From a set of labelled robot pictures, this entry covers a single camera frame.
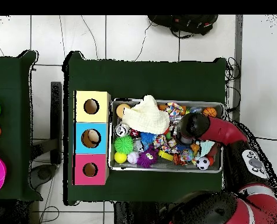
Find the yellow cube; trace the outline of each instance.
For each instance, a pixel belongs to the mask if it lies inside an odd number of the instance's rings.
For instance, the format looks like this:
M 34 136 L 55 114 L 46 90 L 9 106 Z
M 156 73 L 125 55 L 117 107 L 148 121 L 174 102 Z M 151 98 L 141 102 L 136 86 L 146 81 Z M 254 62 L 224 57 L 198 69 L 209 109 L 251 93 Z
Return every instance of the yellow cube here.
M 76 91 L 76 122 L 108 123 L 109 103 L 108 92 Z

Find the red robot arm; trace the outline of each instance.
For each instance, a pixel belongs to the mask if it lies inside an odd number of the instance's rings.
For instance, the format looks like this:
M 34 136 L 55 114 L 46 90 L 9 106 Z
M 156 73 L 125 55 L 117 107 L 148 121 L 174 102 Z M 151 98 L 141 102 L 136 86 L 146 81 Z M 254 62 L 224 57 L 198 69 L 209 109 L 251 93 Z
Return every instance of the red robot arm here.
M 203 195 L 203 199 L 178 207 L 169 224 L 277 224 L 277 199 L 268 184 L 264 165 L 251 149 L 247 137 L 234 124 L 193 113 L 182 118 L 179 133 L 185 138 L 224 145 L 226 190 Z M 228 204 L 228 208 L 221 206 L 224 204 Z

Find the dark green tablecloth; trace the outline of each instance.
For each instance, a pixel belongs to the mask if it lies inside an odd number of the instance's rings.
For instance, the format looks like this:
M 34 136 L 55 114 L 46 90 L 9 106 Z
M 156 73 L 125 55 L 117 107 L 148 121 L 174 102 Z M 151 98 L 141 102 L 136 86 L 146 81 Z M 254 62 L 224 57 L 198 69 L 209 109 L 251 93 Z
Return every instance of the dark green tablecloth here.
M 70 52 L 64 63 L 64 134 L 68 133 L 65 159 L 64 196 L 69 201 L 157 201 L 172 202 L 196 190 L 221 189 L 221 172 L 171 173 L 154 171 L 110 171 L 105 186 L 72 185 L 73 91 L 107 91 L 112 99 L 143 98 L 161 100 L 225 101 L 226 60 L 214 62 L 124 62 L 84 60 Z
M 0 158 L 6 165 L 0 199 L 28 201 L 41 198 L 29 186 L 29 73 L 36 56 L 34 51 L 25 51 L 17 58 L 0 57 Z

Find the orange basketball toy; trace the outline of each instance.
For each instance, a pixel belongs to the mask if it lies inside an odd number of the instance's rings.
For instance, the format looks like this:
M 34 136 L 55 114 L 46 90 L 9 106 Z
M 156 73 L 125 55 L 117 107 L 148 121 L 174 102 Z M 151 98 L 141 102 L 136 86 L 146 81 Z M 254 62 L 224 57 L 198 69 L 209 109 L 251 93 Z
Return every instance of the orange basketball toy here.
M 204 109 L 203 114 L 205 116 L 211 116 L 211 117 L 216 117 L 217 116 L 217 112 L 213 107 L 207 107 Z

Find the black backpack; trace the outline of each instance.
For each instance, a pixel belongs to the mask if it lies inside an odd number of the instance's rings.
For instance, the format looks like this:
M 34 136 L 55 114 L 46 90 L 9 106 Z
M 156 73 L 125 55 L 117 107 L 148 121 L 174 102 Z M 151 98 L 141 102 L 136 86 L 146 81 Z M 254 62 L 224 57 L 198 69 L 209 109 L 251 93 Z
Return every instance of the black backpack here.
M 212 29 L 219 15 L 148 15 L 150 23 L 169 27 L 172 34 L 178 31 L 192 33 L 179 37 L 180 39 L 189 38 L 193 34 L 205 35 Z

